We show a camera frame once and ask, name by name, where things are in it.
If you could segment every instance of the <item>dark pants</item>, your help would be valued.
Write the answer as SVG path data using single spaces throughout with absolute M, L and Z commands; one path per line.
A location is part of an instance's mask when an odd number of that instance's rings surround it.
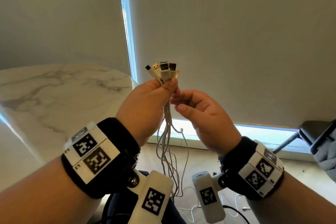
M 139 171 L 143 175 L 149 175 L 149 172 Z M 104 207 L 102 219 L 106 219 L 107 216 L 112 216 L 114 214 L 128 214 L 128 215 L 118 215 L 113 218 L 111 222 L 102 222 L 103 224 L 113 223 L 113 224 L 125 224 L 130 219 L 133 209 L 138 201 L 138 195 L 126 190 L 122 193 L 111 194 L 108 198 L 106 205 Z M 163 214 L 162 224 L 186 224 L 186 222 L 181 217 L 179 211 L 176 209 L 174 203 L 169 200 L 165 213 Z

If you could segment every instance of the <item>person's right hand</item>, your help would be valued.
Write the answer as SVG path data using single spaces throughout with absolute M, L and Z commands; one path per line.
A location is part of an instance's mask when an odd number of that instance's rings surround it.
M 220 156 L 235 148 L 242 136 L 224 109 L 207 94 L 185 90 L 173 94 L 175 110 L 190 120 L 204 145 Z

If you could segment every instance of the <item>gray fabric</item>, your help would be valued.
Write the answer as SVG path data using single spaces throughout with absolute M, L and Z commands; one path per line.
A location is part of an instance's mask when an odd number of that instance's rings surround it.
M 314 155 L 320 167 L 336 182 L 336 141 L 326 140 Z

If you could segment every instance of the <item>marble table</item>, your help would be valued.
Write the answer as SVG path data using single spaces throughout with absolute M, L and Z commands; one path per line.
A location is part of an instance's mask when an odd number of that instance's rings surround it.
M 0 70 L 0 191 L 59 156 L 90 121 L 114 117 L 135 86 L 95 65 Z

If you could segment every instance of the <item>roller shade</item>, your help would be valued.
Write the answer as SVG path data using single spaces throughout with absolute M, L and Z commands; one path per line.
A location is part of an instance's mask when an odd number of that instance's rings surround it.
M 235 123 L 336 118 L 335 0 L 129 1 L 139 83 L 166 60 Z
M 0 3 L 0 69 L 88 63 L 129 74 L 120 0 Z

